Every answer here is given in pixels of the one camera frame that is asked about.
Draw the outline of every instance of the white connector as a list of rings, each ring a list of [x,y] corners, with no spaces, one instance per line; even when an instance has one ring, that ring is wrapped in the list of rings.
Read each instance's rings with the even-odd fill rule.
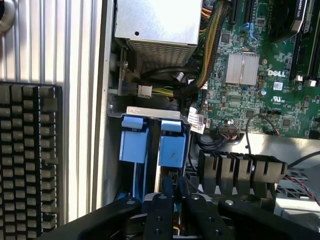
[[[138,97],[139,98],[145,98],[149,99],[152,95],[152,86],[144,86],[139,85],[138,86]]]

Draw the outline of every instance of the black keyboard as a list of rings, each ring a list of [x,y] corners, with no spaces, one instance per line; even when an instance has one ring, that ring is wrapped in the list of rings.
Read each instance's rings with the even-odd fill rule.
[[[62,222],[62,89],[0,82],[0,240]]]

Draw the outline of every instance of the motherboard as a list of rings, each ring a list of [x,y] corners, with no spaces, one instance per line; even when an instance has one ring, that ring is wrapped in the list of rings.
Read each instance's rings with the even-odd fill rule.
[[[304,54],[304,58],[310,59],[297,44],[305,41],[306,46],[308,42],[313,45],[313,39],[304,40],[306,36],[295,34],[286,40],[272,41],[270,32],[275,1],[234,2],[237,14],[233,15],[232,23],[230,19],[225,20],[214,71],[207,82],[207,95],[201,112],[206,128],[226,134],[243,133],[250,117],[265,114],[282,137],[320,139],[318,82],[313,78],[299,81],[298,74],[294,74],[292,79],[292,68],[298,66],[299,71],[297,63],[304,63],[297,58],[301,59]],[[314,14],[319,14],[319,11],[310,5],[306,7],[306,21],[301,32],[309,28],[317,34],[319,19]],[[250,22],[246,23],[244,19],[248,18],[248,11]],[[194,54],[201,55],[201,51],[200,46]],[[243,64],[245,58],[248,65],[242,68],[248,68],[247,73],[243,78],[241,76],[240,82],[233,82],[228,75],[235,75],[237,63]],[[256,74],[256,78],[249,80],[246,76],[250,74]],[[275,135],[269,124],[258,117],[252,119],[248,131]]]

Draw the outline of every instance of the green circuit board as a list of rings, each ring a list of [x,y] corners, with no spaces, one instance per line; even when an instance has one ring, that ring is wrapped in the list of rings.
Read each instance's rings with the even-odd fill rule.
[[[320,131],[320,123],[316,120],[320,117],[320,87],[289,80],[296,38],[281,43],[269,41],[272,2],[255,1],[252,22],[257,41],[242,30],[245,0],[239,3],[237,24],[231,26],[228,20],[225,21],[202,109],[206,128],[217,130],[225,127],[244,132],[250,116],[265,113],[282,137],[309,138],[310,130]],[[224,83],[228,55],[243,52],[259,55],[257,84]],[[260,118],[256,117],[250,122],[250,133],[266,134],[270,130],[268,123]]]

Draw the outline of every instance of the cooling fan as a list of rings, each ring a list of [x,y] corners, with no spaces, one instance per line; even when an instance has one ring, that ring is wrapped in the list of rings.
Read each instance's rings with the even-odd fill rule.
[[[275,0],[270,24],[270,40],[285,41],[302,28],[308,0]]]

